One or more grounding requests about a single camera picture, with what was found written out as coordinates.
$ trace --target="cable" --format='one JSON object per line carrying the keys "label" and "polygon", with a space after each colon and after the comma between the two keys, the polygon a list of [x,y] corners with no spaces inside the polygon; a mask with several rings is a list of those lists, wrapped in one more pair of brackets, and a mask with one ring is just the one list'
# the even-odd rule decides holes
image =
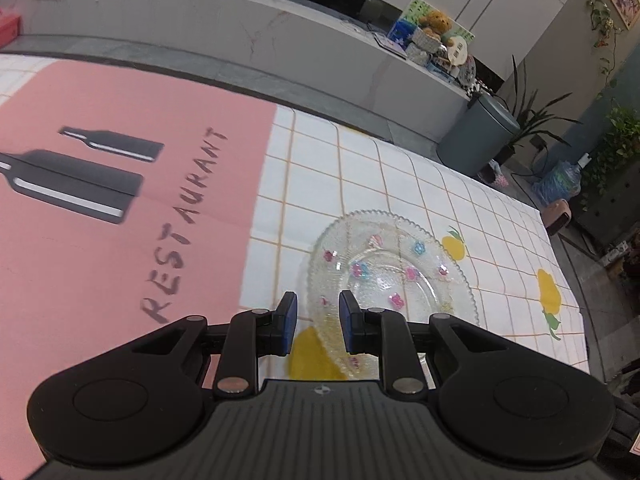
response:
{"label": "cable", "polygon": [[509,105],[507,104],[507,101],[505,101],[502,96],[499,96],[498,94],[492,93],[491,97],[497,97],[498,99],[500,99],[500,101],[502,101],[504,103],[504,107],[507,108],[507,110],[509,109]]}
{"label": "cable", "polygon": [[549,148],[548,148],[548,146],[546,144],[545,144],[544,149],[545,149],[545,162],[542,165],[542,169],[540,171],[534,172],[533,171],[533,164],[535,163],[536,159],[538,158],[538,155],[540,154],[540,152],[542,150],[539,150],[533,156],[533,158],[531,159],[531,163],[529,164],[529,171],[531,172],[531,174],[528,174],[528,175],[525,175],[525,174],[522,174],[522,173],[511,173],[511,174],[514,175],[514,176],[524,176],[524,177],[535,176],[537,178],[542,178],[541,174],[545,172],[545,170],[546,170],[546,162],[547,162],[547,160],[549,158]]}
{"label": "cable", "polygon": [[513,181],[518,184],[518,187],[522,190],[522,192],[527,195],[527,198],[529,199],[529,201],[534,205],[534,207],[537,209],[538,207],[536,206],[536,202],[531,198],[531,195],[529,193],[527,193],[525,191],[525,189],[520,185],[520,183],[514,178]]}

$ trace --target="teddy bear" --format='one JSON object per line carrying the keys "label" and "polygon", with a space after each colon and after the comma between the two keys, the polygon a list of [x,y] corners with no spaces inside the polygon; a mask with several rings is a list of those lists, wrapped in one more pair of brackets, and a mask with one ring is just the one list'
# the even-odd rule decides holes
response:
{"label": "teddy bear", "polygon": [[[418,24],[422,31],[427,35],[442,41],[442,35],[447,32],[451,27],[451,20],[449,17],[439,10],[431,10],[418,20]],[[447,40],[447,46],[453,46],[451,40]]]}

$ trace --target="pink mat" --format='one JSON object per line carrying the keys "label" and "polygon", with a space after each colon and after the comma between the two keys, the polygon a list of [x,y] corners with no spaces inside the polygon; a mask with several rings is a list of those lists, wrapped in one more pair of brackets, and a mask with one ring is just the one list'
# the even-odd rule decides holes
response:
{"label": "pink mat", "polygon": [[[236,313],[275,109],[190,81],[73,61],[50,65],[0,107],[1,153],[49,150],[144,179],[114,224],[20,194],[0,177],[4,480],[43,462],[26,421],[40,381],[158,328],[162,318],[203,314],[219,323]],[[164,147],[155,162],[136,160],[63,136],[62,126]],[[206,177],[197,180],[206,187],[188,182],[191,173]]]}

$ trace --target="gray trash can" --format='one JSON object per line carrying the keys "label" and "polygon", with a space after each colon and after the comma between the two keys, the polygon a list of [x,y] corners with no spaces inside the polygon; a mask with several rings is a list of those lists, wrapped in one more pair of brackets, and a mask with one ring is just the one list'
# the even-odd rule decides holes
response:
{"label": "gray trash can", "polygon": [[476,176],[519,132],[520,125],[511,113],[489,94],[482,94],[442,139],[436,152],[448,168]]}

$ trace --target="yellow lemon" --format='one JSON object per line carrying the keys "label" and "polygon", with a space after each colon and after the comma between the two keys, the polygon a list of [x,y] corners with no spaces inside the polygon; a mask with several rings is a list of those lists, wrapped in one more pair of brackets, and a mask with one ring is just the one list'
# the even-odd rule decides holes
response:
{"label": "yellow lemon", "polygon": [[288,375],[295,381],[345,381],[347,377],[329,359],[316,329],[310,326],[293,341],[287,362]]}
{"label": "yellow lemon", "polygon": [[459,262],[465,257],[465,241],[462,239],[460,233],[453,227],[449,226],[449,229],[451,229],[451,231],[449,231],[450,236],[445,236],[442,239],[442,246],[454,260]]}
{"label": "yellow lemon", "polygon": [[538,269],[538,287],[540,288],[540,303],[547,314],[555,316],[560,312],[562,297],[554,283],[553,276],[542,269]]}

